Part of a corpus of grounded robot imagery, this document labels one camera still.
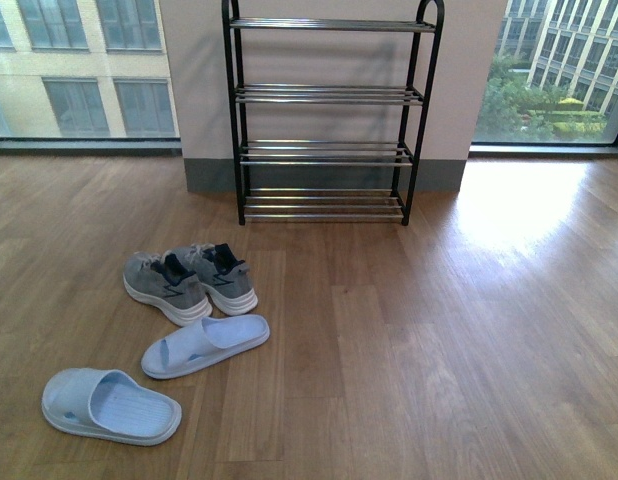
slipper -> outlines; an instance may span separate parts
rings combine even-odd
[[[58,430],[132,445],[157,445],[182,418],[175,400],[139,386],[120,370],[71,368],[49,380],[42,413]]]
[[[197,372],[269,338],[269,325],[260,315],[217,320],[204,317],[151,345],[142,357],[142,369],[157,379]]]

metal shoe rack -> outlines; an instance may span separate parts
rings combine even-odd
[[[436,23],[424,20],[429,3],[436,5]],[[401,220],[409,223],[422,151],[429,99],[444,21],[443,0],[420,0],[415,21],[319,20],[305,18],[243,18],[238,0],[222,0],[227,82],[235,168],[238,217],[245,219],[326,219],[339,221]],[[403,32],[413,35],[404,86],[297,85],[246,83],[241,31],[246,29]],[[433,36],[424,92],[414,87],[420,39]],[[247,104],[336,104],[394,106],[401,112],[397,139],[386,142],[321,140],[254,140],[247,132]],[[405,136],[411,107],[420,107],[416,143]],[[385,189],[252,188],[251,169],[267,167],[391,168]],[[403,200],[398,191],[401,171],[409,171]]]

gray baseboard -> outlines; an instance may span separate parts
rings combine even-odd
[[[465,164],[466,160],[422,160],[416,190],[459,191]],[[185,174],[190,192],[229,192],[235,189],[230,159],[185,158]],[[389,188],[391,174],[389,168],[251,167],[251,182],[253,188]],[[399,189],[407,190],[408,182],[408,170],[405,169]]]

white sole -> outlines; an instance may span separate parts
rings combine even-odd
[[[171,320],[179,327],[186,327],[187,325],[191,325],[194,321],[201,317],[208,317],[213,311],[213,307],[209,303],[209,300],[207,300],[207,297],[205,297],[197,305],[194,305],[193,307],[187,308],[185,310],[181,310],[174,307],[162,298],[154,297],[153,295],[147,295],[145,293],[135,290],[127,283],[127,279],[124,277],[124,275],[122,276],[122,280],[125,284],[125,290],[127,290],[127,293],[131,296],[131,298],[133,298],[137,302],[159,308],[169,320]]]
[[[256,292],[253,288],[238,298],[228,298],[221,295],[218,290],[212,286],[207,285],[206,283],[203,283],[202,285],[216,307],[227,315],[244,315],[245,313],[256,308],[258,305],[258,297],[256,296]]]

sneaker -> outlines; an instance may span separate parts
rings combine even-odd
[[[171,250],[198,279],[216,306],[227,315],[243,315],[258,305],[244,260],[237,260],[226,243],[191,245]]]
[[[196,272],[184,268],[175,255],[134,253],[122,277],[134,300],[162,310],[180,327],[211,314],[213,308]]]

